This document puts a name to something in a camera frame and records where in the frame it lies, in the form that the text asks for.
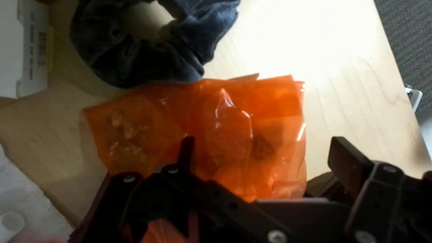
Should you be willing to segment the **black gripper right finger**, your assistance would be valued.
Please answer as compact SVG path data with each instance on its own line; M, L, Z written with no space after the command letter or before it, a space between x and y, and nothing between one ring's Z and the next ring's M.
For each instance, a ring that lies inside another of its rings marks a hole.
M432 180L369 159L344 136L331 138L329 165L354 197L345 233L353 243L432 243Z

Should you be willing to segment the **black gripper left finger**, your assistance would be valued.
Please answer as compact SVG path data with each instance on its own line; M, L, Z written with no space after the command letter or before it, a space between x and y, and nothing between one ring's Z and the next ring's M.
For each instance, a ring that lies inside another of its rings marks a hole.
M290 229L256 203L191 171L195 138L182 141L179 159L144 176L109 175L69 243L141 243L156 219L167 219L195 243L290 243Z

